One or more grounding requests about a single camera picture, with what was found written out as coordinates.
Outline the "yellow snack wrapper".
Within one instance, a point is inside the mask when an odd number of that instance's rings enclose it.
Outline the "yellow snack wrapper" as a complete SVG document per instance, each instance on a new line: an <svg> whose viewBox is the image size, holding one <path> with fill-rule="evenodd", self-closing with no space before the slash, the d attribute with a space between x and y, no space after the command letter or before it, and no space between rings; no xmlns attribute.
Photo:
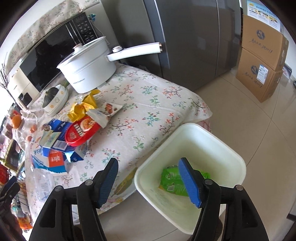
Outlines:
<svg viewBox="0 0 296 241"><path fill-rule="evenodd" d="M70 109L69 113L67 114L68 118L70 119L70 121L72 123L84 118L86 116L86 113L90 109L98 108L94 96L99 93L100 93L100 90L93 89L88 95L86 95L82 99L82 101L79 101L79 102L73 104L72 108Z"/></svg>

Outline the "white plastic trash bin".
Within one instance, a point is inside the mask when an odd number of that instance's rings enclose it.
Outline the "white plastic trash bin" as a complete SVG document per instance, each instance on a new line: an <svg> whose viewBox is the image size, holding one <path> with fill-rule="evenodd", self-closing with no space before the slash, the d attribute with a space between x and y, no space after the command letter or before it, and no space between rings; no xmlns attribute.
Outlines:
<svg viewBox="0 0 296 241"><path fill-rule="evenodd" d="M230 188L243 183L246 164L213 134L198 124L187 123L177 128L138 168L134 177L137 191L177 229L191 235L200 209L189 197L159 189L163 169L177 165L182 157L193 169L208 172L218 185Z"/></svg>

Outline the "white nut snack packet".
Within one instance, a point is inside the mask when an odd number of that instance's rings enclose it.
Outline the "white nut snack packet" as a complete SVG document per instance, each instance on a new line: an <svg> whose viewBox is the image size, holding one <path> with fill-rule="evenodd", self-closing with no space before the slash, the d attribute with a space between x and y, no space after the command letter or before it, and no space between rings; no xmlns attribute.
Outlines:
<svg viewBox="0 0 296 241"><path fill-rule="evenodd" d="M115 114L117 114L122 109L122 107L123 106L119 104L106 102L99 108L89 109L86 114L90 116L102 128L105 128L110 119Z"/></svg>

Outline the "floral microwave cover cloth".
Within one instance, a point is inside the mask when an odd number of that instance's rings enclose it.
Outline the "floral microwave cover cloth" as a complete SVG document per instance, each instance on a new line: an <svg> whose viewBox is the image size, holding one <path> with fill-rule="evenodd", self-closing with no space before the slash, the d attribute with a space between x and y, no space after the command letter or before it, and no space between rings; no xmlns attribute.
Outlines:
<svg viewBox="0 0 296 241"><path fill-rule="evenodd" d="M39 17L15 41L6 61L6 74L46 34L78 13L98 4L99 1L62 1Z"/></svg>

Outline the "cream air fryer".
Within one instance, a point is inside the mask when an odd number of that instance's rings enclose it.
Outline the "cream air fryer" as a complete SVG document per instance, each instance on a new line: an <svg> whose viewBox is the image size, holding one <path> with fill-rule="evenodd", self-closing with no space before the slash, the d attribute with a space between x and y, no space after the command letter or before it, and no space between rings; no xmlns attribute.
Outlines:
<svg viewBox="0 0 296 241"><path fill-rule="evenodd" d="M20 68L10 77L8 91L22 110L28 109L41 95Z"/></svg>

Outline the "green snack wrapper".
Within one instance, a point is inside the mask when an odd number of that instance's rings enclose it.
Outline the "green snack wrapper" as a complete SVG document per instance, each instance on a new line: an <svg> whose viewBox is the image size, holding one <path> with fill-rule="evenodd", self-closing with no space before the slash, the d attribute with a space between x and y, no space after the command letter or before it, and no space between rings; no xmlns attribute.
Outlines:
<svg viewBox="0 0 296 241"><path fill-rule="evenodd" d="M178 166L163 169L159 189L179 196L189 196L184 185Z"/></svg>

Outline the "wall poster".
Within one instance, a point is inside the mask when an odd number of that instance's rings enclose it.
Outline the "wall poster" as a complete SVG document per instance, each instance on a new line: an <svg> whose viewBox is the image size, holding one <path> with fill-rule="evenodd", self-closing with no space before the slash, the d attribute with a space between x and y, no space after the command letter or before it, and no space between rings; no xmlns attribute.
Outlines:
<svg viewBox="0 0 296 241"><path fill-rule="evenodd" d="M265 5L254 1L247 1L247 15L281 32L281 22L279 18Z"/></svg>

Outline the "white floral bowl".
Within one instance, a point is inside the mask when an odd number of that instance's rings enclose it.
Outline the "white floral bowl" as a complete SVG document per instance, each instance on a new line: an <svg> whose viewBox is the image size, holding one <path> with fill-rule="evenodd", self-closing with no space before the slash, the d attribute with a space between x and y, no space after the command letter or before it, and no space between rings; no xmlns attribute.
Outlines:
<svg viewBox="0 0 296 241"><path fill-rule="evenodd" d="M45 108L43 108L46 116L54 116L59 113L69 97L69 92L66 87L60 84L55 87L59 89L58 93L54 99Z"/></svg>

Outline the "lower cardboard box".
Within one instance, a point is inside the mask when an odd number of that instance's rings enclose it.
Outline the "lower cardboard box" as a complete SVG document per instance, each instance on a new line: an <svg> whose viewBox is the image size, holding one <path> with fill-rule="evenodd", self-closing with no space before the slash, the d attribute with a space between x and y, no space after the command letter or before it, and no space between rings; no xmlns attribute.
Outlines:
<svg viewBox="0 0 296 241"><path fill-rule="evenodd" d="M264 102L274 94L283 71L274 71L257 56L241 50L236 78L257 98Z"/></svg>

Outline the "upper cardboard box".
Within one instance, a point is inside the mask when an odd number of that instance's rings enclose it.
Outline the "upper cardboard box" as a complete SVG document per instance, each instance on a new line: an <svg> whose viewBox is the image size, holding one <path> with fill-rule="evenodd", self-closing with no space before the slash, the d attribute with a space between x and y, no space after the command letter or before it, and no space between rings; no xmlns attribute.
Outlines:
<svg viewBox="0 0 296 241"><path fill-rule="evenodd" d="M281 32L255 18L243 16L242 47L274 71L283 68L288 46L289 41Z"/></svg>

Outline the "blue box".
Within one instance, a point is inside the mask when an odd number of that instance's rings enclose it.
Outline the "blue box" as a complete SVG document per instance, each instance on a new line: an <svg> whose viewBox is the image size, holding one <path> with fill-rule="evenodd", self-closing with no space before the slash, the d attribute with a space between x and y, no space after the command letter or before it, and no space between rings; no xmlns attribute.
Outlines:
<svg viewBox="0 0 296 241"><path fill-rule="evenodd" d="M65 161L66 156L57 150L50 150L47 157L43 156L42 148L31 151L32 164L35 169L47 170L51 173L68 173Z"/></svg>

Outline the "dried twigs in vase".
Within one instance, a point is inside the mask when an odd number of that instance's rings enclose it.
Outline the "dried twigs in vase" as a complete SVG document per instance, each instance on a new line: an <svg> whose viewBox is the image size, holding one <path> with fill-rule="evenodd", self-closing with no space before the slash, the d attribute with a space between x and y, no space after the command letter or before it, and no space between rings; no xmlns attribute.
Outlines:
<svg viewBox="0 0 296 241"><path fill-rule="evenodd" d="M5 89L8 93L8 84L10 82L8 75L6 75L6 66L4 63L1 64L1 69L0 69L0 74L1 74L1 82L0 82L0 86Z"/></svg>

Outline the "red instant noodle lid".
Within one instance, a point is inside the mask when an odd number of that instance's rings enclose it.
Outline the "red instant noodle lid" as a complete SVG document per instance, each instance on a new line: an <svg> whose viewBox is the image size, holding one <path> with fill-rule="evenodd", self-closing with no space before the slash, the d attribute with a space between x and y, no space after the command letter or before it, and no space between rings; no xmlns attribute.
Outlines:
<svg viewBox="0 0 296 241"><path fill-rule="evenodd" d="M90 116L72 123L65 133L65 141L72 147L77 147L91 139L101 126Z"/></svg>

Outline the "cardboard box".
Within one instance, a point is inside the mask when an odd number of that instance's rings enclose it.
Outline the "cardboard box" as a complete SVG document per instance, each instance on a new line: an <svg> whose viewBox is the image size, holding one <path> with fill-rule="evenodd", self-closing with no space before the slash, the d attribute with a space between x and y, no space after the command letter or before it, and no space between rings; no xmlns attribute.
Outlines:
<svg viewBox="0 0 296 241"><path fill-rule="evenodd" d="M257 98L264 102L274 94L283 71L274 71L257 56L241 50L236 78Z"/></svg>
<svg viewBox="0 0 296 241"><path fill-rule="evenodd" d="M243 16L242 47L274 71L283 68L288 46L289 41L281 32L255 18Z"/></svg>

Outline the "torn blue carton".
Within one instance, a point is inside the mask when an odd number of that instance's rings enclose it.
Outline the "torn blue carton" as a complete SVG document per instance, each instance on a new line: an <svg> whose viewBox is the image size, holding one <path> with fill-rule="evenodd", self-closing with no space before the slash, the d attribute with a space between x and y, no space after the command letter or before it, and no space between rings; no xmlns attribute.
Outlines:
<svg viewBox="0 0 296 241"><path fill-rule="evenodd" d="M71 123L54 118L48 124L52 129L48 132L44 131L42 138L39 140L43 156L47 157L50 150L57 150L62 152L69 162L83 161L87 152L87 144L72 147L65 141L65 133Z"/></svg>

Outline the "grey refrigerator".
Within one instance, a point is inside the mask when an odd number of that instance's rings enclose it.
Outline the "grey refrigerator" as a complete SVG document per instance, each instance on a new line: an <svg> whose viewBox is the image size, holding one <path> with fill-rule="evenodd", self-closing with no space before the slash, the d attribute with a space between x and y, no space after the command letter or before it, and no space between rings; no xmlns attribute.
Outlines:
<svg viewBox="0 0 296 241"><path fill-rule="evenodd" d="M173 83L197 90L236 66L239 1L103 1L115 36L129 48L160 42L159 54L127 58Z"/></svg>

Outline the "large orange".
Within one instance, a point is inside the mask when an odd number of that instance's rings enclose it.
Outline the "large orange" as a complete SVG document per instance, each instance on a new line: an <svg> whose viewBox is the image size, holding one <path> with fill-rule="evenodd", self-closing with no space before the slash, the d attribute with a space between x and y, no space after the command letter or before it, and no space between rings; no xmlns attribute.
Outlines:
<svg viewBox="0 0 296 241"><path fill-rule="evenodd" d="M15 114L11 118L13 128L19 128L22 123L22 116L20 114Z"/></svg>

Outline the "dark green pumpkin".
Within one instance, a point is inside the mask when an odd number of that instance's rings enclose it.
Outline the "dark green pumpkin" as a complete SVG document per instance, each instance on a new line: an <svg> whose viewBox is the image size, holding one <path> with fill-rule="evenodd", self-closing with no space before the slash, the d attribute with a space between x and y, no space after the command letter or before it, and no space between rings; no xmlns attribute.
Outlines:
<svg viewBox="0 0 296 241"><path fill-rule="evenodd" d="M46 91L42 108L45 108L54 99L58 91L59 89L56 87L52 87Z"/></svg>

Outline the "floral tablecloth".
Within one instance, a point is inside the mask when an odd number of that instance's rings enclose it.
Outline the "floral tablecloth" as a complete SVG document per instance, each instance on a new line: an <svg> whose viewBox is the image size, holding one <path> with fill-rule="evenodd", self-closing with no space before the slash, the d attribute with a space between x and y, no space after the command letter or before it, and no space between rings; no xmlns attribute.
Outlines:
<svg viewBox="0 0 296 241"><path fill-rule="evenodd" d="M184 123L197 123L209 129L212 116L207 104L194 92L132 66L117 64L117 70L95 96L98 104L121 105L108 125L87 142L84 160L66 163L66 172L55 174L33 166L42 152L39 128L26 146L26 187L30 213L36 219L54 186L80 185L116 158L119 172L101 212L132 195L136 169Z"/></svg>

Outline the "black microwave oven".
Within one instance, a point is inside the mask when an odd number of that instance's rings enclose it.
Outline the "black microwave oven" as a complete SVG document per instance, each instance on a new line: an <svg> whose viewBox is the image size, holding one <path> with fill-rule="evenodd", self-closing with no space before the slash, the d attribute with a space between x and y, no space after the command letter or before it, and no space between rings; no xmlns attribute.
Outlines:
<svg viewBox="0 0 296 241"><path fill-rule="evenodd" d="M21 62L20 69L34 87L42 91L60 73L58 64L74 52L74 46L97 38L86 13L80 13L36 44Z"/></svg>

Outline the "white electric cooking pot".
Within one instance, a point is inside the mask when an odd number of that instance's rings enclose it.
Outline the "white electric cooking pot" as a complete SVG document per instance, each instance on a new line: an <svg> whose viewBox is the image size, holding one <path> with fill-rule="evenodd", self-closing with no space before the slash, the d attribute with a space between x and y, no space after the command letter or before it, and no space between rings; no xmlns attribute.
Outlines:
<svg viewBox="0 0 296 241"><path fill-rule="evenodd" d="M74 52L61 61L57 68L77 93L86 93L104 84L115 73L115 61L159 54L162 44L154 42L126 49L116 46L110 50L103 36L85 45L78 44L73 49Z"/></svg>

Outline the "red drink can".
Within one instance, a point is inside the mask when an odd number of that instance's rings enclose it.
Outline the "red drink can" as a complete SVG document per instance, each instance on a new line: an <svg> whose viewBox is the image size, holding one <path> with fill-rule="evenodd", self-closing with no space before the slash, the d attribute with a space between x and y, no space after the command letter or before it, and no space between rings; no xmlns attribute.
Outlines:
<svg viewBox="0 0 296 241"><path fill-rule="evenodd" d="M45 132L48 132L51 129L52 129L52 127L48 123L45 123L42 125L42 130L44 130Z"/></svg>

